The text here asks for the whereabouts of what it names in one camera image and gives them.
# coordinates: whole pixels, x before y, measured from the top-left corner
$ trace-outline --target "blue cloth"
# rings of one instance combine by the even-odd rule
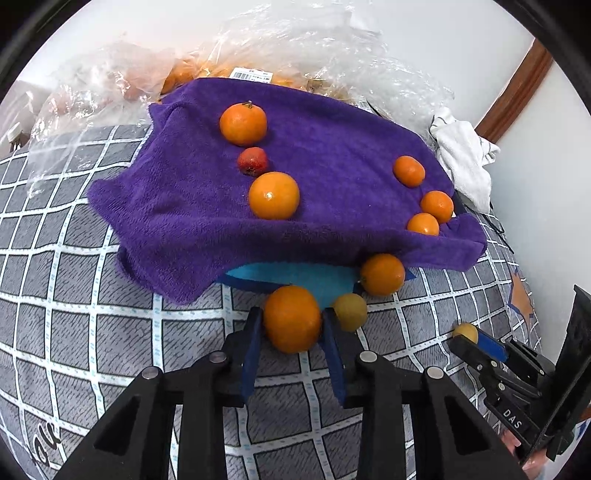
[[[408,269],[406,280],[415,276]],[[345,293],[351,293],[359,280],[355,268],[334,265],[269,262],[243,265],[230,270],[220,279],[221,283],[240,290],[271,293],[284,285],[304,287],[314,296],[321,309],[330,305]]]

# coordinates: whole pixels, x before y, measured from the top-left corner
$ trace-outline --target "plastic bag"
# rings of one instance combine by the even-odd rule
[[[40,180],[66,167],[88,128],[149,123],[148,105],[160,98],[173,63],[171,51],[155,53],[121,42],[61,66],[54,74],[58,87],[31,132],[30,195],[40,191]],[[64,140],[68,132],[75,134]],[[58,146],[65,148],[56,151]]]
[[[269,83],[375,110],[433,145],[433,114],[453,93],[391,57],[380,34],[359,19],[356,9],[342,4],[255,8],[177,60],[163,93],[195,78],[245,78],[236,68],[254,69],[272,74]]]
[[[27,143],[35,119],[50,93],[20,80],[12,85],[0,105],[0,158]]]

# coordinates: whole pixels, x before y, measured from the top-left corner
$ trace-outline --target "purple towel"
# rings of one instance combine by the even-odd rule
[[[294,177],[301,202],[287,221],[257,219],[241,148],[219,131],[222,112],[251,100],[267,113],[259,144],[274,170]],[[405,230],[430,190],[453,193],[416,134],[343,102],[289,88],[229,79],[195,80],[152,105],[154,131],[135,163],[97,180],[90,204],[121,242],[119,260],[135,281],[179,303],[195,300],[232,268],[254,262],[359,264],[391,252],[405,266],[467,270],[486,248],[478,221],[464,214],[439,237]],[[411,155],[427,172],[403,186],[392,163]]]

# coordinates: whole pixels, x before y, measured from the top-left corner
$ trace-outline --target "small red fruit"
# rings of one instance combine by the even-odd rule
[[[238,155],[238,169],[244,175],[258,177],[264,174],[269,167],[267,154],[262,148],[251,147]]]

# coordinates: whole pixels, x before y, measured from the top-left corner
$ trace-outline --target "blue gripper pad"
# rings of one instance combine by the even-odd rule
[[[339,349],[336,346],[333,326],[325,315],[323,315],[322,319],[322,334],[318,343],[322,350],[324,350],[326,363],[329,366],[330,384],[332,385],[333,393],[342,406],[345,403],[346,395],[343,361],[341,360]]]
[[[493,337],[480,329],[478,329],[477,345],[494,360],[502,363],[507,361],[508,355],[503,344],[497,342]]]
[[[258,315],[251,335],[251,344],[248,346],[244,363],[242,364],[241,393],[244,402],[255,391],[256,371],[258,370],[259,356],[261,354],[262,315]]]

